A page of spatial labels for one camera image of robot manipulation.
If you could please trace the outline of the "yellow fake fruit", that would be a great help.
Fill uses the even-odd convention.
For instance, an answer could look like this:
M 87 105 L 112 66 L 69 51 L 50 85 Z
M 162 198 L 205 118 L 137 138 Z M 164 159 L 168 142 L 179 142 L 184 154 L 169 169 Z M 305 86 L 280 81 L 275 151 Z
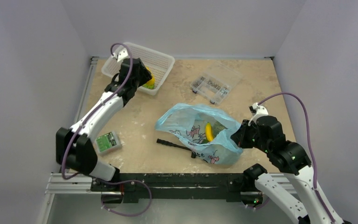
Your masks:
M 154 75 L 153 75 L 151 69 L 150 69 L 149 67 L 147 67 L 147 66 L 146 66 L 146 69 L 147 69 L 147 70 L 150 72 L 150 74 L 151 74 L 151 79 L 150 79 L 148 82 L 146 82 L 146 84 L 147 84 L 147 85 L 152 85 L 152 84 L 155 85 L 155 78 L 154 78 Z

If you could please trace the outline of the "dark green fake melon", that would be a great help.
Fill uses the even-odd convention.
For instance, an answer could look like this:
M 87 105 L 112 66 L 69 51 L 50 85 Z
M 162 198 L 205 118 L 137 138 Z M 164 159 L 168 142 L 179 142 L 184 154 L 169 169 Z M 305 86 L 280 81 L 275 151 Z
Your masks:
M 216 137 L 221 131 L 225 130 L 226 127 L 221 124 L 220 122 L 216 121 L 213 125 L 212 125 L 212 135 L 213 137 Z

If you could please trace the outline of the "yellow fake banana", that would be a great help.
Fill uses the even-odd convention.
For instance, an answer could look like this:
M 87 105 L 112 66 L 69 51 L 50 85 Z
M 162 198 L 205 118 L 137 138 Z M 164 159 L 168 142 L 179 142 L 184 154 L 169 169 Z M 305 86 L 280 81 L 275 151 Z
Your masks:
M 206 138 L 208 142 L 211 142 L 214 140 L 214 136 L 213 136 L 213 130 L 212 130 L 212 125 L 210 123 L 206 124 L 205 127 L 205 132 L 206 132 Z

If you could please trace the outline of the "light blue plastic bag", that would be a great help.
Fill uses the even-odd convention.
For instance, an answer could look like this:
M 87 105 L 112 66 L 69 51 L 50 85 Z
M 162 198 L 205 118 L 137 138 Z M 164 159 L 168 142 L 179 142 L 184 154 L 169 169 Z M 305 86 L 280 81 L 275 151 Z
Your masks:
M 205 127 L 207 123 L 213 125 L 216 121 L 226 129 L 221 131 L 214 140 L 207 141 Z M 175 135 L 196 157 L 202 161 L 215 165 L 235 164 L 243 149 L 230 139 L 241 124 L 223 110 L 207 105 L 188 105 L 178 103 L 169 109 L 156 124 L 157 131 Z

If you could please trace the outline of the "green fake fruit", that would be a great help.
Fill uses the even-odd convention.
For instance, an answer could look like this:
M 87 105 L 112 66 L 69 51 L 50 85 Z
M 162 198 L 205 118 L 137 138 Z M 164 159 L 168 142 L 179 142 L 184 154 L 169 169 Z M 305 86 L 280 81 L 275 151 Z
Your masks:
M 153 90 L 155 88 L 155 85 L 154 84 L 152 84 L 152 85 L 145 84 L 144 87 L 147 89 Z

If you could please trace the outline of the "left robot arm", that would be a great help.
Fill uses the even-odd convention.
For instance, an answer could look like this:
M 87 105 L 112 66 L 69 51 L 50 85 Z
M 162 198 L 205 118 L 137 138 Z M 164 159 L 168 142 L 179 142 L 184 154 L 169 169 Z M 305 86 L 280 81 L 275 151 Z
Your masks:
M 120 186 L 120 170 L 98 158 L 93 146 L 97 135 L 113 115 L 119 112 L 137 89 L 151 80 L 152 75 L 141 59 L 126 58 L 121 62 L 119 80 L 108 84 L 99 101 L 70 128 L 61 127 L 55 136 L 56 162 L 62 169 L 99 178 L 109 191 Z

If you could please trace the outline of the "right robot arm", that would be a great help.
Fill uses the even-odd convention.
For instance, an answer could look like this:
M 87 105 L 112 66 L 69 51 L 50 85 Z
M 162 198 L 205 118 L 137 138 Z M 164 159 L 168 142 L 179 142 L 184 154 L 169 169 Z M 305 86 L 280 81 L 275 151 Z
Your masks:
M 240 148 L 257 148 L 289 180 L 297 197 L 291 195 L 269 174 L 255 164 L 243 172 L 241 189 L 259 190 L 273 201 L 295 224 L 346 224 L 328 202 L 314 178 L 311 160 L 298 143 L 286 140 L 281 123 L 273 116 L 256 121 L 243 120 L 231 135 Z

